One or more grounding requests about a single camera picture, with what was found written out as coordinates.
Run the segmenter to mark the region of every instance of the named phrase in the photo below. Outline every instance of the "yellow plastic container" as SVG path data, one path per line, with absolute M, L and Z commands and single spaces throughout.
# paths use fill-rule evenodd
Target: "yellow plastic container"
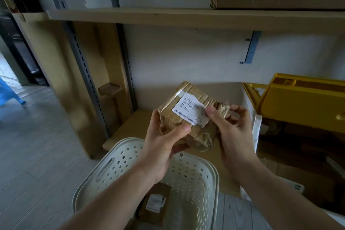
M 345 133 L 345 82 L 275 74 L 269 85 L 243 83 L 258 114 Z M 265 88 L 262 96 L 258 88 Z

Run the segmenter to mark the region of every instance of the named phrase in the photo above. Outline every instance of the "white plastic basket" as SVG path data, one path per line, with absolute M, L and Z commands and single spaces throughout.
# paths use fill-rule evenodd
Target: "white plastic basket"
M 79 211 L 136 162 L 144 141 L 119 141 L 76 190 L 72 206 Z M 161 181 L 172 189 L 164 229 L 208 230 L 215 226 L 219 175 L 207 160 L 185 152 L 175 154 Z

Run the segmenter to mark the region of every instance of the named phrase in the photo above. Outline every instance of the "wooden shelf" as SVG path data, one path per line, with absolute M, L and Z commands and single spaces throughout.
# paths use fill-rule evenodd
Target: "wooden shelf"
M 345 12 L 105 8 L 50 10 L 50 19 L 156 26 L 206 27 L 303 34 L 345 33 Z
M 136 110 L 134 114 L 132 114 L 131 117 L 127 119 L 127 121 L 112 135 L 112 137 L 106 141 L 106 143 L 103 145 L 103 148 L 109 151 L 118 141 L 127 137 L 138 137 L 144 139 L 150 123 L 151 114 L 152 112 L 148 110 Z M 209 151 L 199 152 L 190 148 L 186 152 L 204 158 L 216 167 L 220 177 L 220 192 L 238 197 L 241 196 L 239 185 L 234 181 L 234 179 L 223 166 L 220 158 L 218 141 L 212 145 L 212 149 Z

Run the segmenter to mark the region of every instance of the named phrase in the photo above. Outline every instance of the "basket bottom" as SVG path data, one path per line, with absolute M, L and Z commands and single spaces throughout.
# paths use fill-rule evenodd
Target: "basket bottom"
M 179 193 L 172 191 L 163 222 L 163 228 L 147 223 L 140 223 L 138 230 L 169 229 L 169 230 L 193 230 L 197 229 L 198 210 L 195 204 L 182 198 Z

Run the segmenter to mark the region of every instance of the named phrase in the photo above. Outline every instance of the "person's right hand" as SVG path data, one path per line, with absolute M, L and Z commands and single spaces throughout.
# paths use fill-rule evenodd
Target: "person's right hand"
M 240 174 L 248 164 L 258 161 L 254 151 L 252 122 L 247 109 L 231 105 L 230 110 L 239 114 L 239 119 L 229 116 L 224 119 L 213 107 L 206 107 L 206 113 L 219 128 L 222 140 L 220 149 L 225 168 L 240 180 Z

